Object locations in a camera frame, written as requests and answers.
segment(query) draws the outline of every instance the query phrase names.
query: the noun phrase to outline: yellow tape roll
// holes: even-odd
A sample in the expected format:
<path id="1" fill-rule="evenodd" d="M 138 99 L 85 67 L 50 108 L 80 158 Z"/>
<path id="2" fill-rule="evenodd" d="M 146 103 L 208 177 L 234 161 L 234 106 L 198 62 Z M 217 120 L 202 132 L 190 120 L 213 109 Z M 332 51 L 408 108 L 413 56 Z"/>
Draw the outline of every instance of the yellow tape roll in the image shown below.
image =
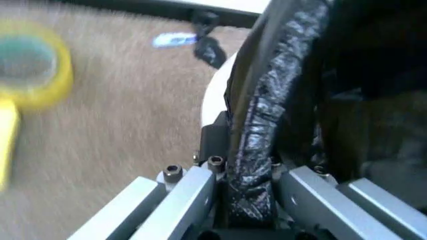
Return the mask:
<path id="1" fill-rule="evenodd" d="M 70 52 L 64 42 L 54 32 L 37 24 L 0 20 L 0 42 L 2 43 L 0 44 L 2 51 L 0 54 L 1 192 L 7 188 L 9 183 L 12 152 L 20 122 L 18 110 L 45 108 L 65 97 L 72 87 L 73 70 Z M 8 75 L 9 73 L 18 75 L 23 73 L 22 76 L 24 76 L 27 74 L 27 69 L 35 69 L 35 66 L 46 60 L 46 56 L 43 56 L 43 58 L 30 61 L 29 55 L 26 55 L 29 54 L 28 52 L 16 51 L 19 48 L 28 50 L 31 47 L 45 49 L 45 52 L 49 52 L 49 57 L 47 57 L 49 69 L 44 70 L 43 74 L 36 74 L 35 77 Z M 11 63 L 13 61 L 9 60 L 14 58 L 24 61 L 19 64 Z"/>
<path id="2" fill-rule="evenodd" d="M 12 100 L 19 109 L 33 110 L 53 105 L 67 95 L 73 84 L 70 51 L 53 31 L 38 24 L 4 20 L 0 21 L 0 39 L 28 36 L 39 39 L 56 54 L 56 73 L 46 84 L 31 88 L 14 88 L 0 85 L 0 98 Z"/>

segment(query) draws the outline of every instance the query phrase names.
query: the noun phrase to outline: metal frame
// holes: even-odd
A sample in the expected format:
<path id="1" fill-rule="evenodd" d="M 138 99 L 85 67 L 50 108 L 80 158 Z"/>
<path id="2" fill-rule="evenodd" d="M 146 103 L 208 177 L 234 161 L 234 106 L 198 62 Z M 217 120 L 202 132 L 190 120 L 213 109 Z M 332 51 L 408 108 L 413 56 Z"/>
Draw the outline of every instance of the metal frame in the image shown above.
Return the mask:
<path id="1" fill-rule="evenodd" d="M 302 166 L 284 172 L 274 193 L 295 224 L 314 234 L 427 240 L 425 215 L 364 178 L 335 186 Z M 207 218 L 215 196 L 216 175 L 203 167 L 193 166 L 168 195 L 164 184 L 138 177 L 69 240 L 179 240 Z"/>
<path id="2" fill-rule="evenodd" d="M 165 196 L 164 184 L 138 177 L 68 240 L 128 239 Z"/>
<path id="3" fill-rule="evenodd" d="M 190 225 L 201 224 L 209 214 L 215 179 L 208 169 L 190 168 L 130 239 L 181 239 Z"/>
<path id="4" fill-rule="evenodd" d="M 403 239 L 427 239 L 427 217 L 369 180 L 362 178 L 339 190 Z"/>
<path id="5" fill-rule="evenodd" d="M 279 204 L 308 230 L 327 229 L 345 240 L 401 239 L 306 166 L 284 173 L 276 192 Z"/>
<path id="6" fill-rule="evenodd" d="M 49 0 L 83 5 L 99 9 L 125 11 L 136 14 L 159 16 L 169 19 L 191 21 L 194 11 L 209 11 L 219 16 L 222 26 L 252 28 L 260 16 L 258 12 L 248 12 L 236 9 L 195 4 L 191 2 L 170 0 Z"/>

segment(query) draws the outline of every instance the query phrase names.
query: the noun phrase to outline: hex socket screw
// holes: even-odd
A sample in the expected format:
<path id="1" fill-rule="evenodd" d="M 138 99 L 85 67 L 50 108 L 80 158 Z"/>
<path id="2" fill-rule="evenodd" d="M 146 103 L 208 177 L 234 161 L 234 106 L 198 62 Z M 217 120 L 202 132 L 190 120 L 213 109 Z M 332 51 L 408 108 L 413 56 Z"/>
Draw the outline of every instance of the hex socket screw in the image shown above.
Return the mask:
<path id="1" fill-rule="evenodd" d="M 169 165 L 163 169 L 164 181 L 168 183 L 177 183 L 183 177 L 183 167 L 181 165 Z"/>
<path id="2" fill-rule="evenodd" d="M 200 160 L 199 160 L 199 151 L 195 151 L 192 155 L 192 163 L 193 166 L 199 166 Z"/>
<path id="3" fill-rule="evenodd" d="M 226 169 L 226 161 L 221 156 L 210 156 L 207 159 L 207 168 L 214 174 L 222 173 Z"/>

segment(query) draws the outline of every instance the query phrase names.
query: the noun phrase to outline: beige carpet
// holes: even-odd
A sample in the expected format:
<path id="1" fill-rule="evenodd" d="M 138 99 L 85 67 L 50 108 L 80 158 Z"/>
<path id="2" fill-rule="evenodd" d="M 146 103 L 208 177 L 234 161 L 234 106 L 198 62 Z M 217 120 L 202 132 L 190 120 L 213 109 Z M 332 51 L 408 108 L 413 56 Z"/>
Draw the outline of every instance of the beige carpet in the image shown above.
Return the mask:
<path id="1" fill-rule="evenodd" d="M 202 96 L 215 69 L 193 46 L 158 49 L 164 32 L 187 22 L 71 5 L 0 2 L 0 16 L 54 29 L 71 49 L 69 98 L 24 114 L 12 182 L 0 195 L 0 239 L 60 240 L 137 176 L 189 166 L 199 144 Z M 247 29 L 212 33 L 228 56 Z"/>

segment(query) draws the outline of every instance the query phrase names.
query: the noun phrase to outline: plastic wrap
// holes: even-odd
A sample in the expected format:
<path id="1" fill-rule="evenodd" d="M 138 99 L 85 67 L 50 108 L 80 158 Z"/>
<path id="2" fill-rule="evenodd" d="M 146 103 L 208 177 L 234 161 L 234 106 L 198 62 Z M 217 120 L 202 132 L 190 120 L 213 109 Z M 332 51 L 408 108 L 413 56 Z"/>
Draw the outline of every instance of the plastic wrap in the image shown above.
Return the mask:
<path id="1" fill-rule="evenodd" d="M 427 209 L 426 12 L 419 0 L 271 1 L 225 92 L 229 227 L 273 226 L 273 151 Z"/>
<path id="2" fill-rule="evenodd" d="M 219 69 L 226 62 L 227 55 L 218 40 L 208 36 L 220 23 L 219 16 L 213 12 L 196 11 L 191 22 L 197 35 L 194 56 Z"/>
<path id="3" fill-rule="evenodd" d="M 279 125 L 306 127 L 304 140 L 313 140 L 313 94 L 307 100 L 295 99 L 314 89 L 306 85 L 303 65 L 328 21 L 328 10 L 321 0 L 273 0 L 237 56 L 226 93 L 232 115 L 227 165 L 230 227 L 273 226 L 269 157 Z M 302 124 L 294 122 L 299 117 Z"/>

